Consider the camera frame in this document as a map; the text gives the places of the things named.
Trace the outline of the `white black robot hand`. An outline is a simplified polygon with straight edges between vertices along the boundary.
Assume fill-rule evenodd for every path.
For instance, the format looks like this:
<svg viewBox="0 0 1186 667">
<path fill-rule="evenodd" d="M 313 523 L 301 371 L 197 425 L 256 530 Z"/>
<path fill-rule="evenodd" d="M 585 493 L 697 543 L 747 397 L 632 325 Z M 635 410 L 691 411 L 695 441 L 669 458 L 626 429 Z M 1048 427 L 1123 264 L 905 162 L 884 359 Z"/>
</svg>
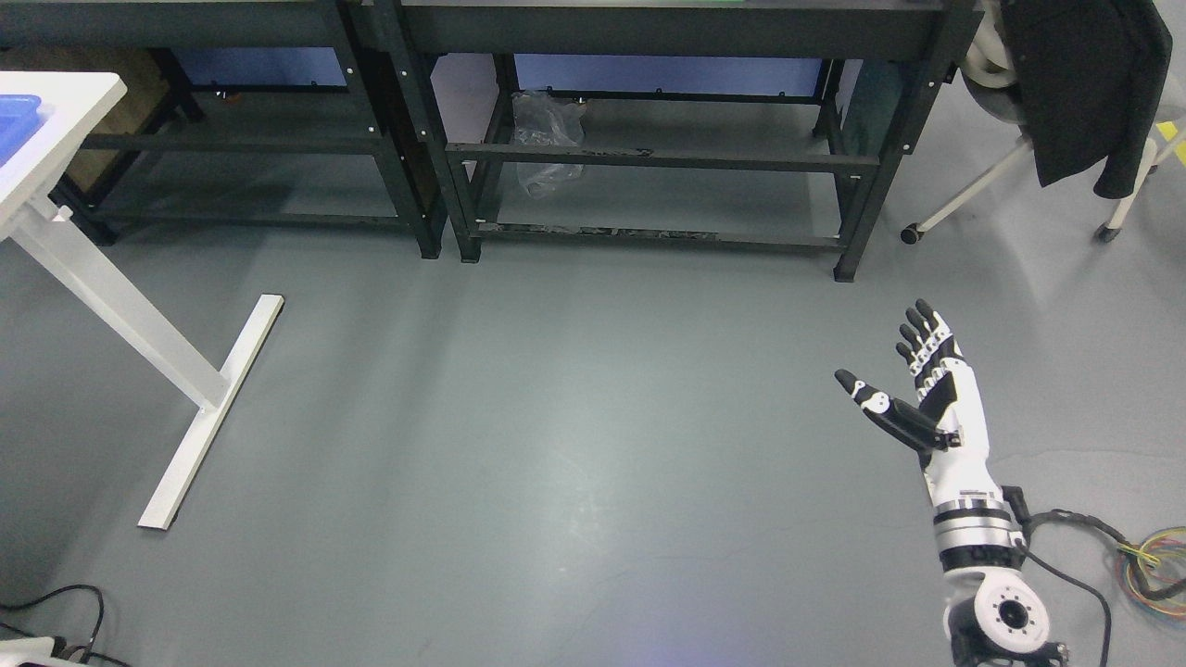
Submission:
<svg viewBox="0 0 1186 667">
<path fill-rule="evenodd" d="M 916 452 L 935 508 L 1003 501 L 987 465 L 990 436 L 978 381 L 952 326 L 923 299 L 905 318 L 895 350 L 914 380 L 916 404 L 890 396 L 847 369 L 835 371 L 835 379 L 863 417 Z"/>
</svg>

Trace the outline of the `white robot forearm wrist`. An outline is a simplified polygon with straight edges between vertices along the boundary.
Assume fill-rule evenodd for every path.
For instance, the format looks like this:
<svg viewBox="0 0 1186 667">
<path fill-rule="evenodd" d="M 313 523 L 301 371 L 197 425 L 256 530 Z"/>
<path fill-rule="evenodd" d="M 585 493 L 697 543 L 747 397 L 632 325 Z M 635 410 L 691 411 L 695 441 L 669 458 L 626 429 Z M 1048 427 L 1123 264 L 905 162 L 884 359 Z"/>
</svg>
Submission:
<svg viewBox="0 0 1186 667">
<path fill-rule="evenodd" d="M 1003 498 L 954 498 L 933 532 L 949 596 L 943 615 L 956 666 L 1067 666 L 1046 605 L 1021 572 L 1029 512 L 1019 485 Z"/>
</svg>

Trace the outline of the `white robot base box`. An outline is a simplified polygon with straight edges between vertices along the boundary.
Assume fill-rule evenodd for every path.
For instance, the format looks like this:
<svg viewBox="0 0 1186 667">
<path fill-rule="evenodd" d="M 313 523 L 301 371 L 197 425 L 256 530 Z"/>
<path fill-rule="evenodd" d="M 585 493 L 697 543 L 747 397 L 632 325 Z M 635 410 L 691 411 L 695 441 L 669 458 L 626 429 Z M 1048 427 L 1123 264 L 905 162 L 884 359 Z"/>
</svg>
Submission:
<svg viewBox="0 0 1186 667">
<path fill-rule="evenodd" d="M 53 636 L 21 637 L 1 641 L 1 666 L 71 666 L 56 658 L 64 643 Z"/>
</svg>

